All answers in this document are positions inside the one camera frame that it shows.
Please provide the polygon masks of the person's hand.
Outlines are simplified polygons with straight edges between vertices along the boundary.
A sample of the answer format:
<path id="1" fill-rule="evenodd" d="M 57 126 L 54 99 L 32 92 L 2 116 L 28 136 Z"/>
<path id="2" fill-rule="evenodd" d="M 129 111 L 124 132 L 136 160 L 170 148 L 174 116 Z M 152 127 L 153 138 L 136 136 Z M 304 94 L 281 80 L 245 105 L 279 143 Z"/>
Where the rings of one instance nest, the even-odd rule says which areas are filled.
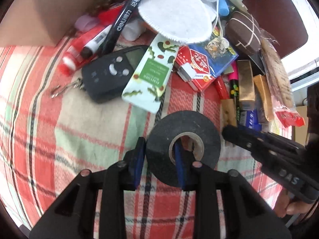
<path id="1" fill-rule="evenodd" d="M 306 214 L 314 204 L 307 204 L 303 201 L 293 201 L 286 189 L 282 189 L 273 208 L 276 215 L 280 218 L 286 215 Z"/>

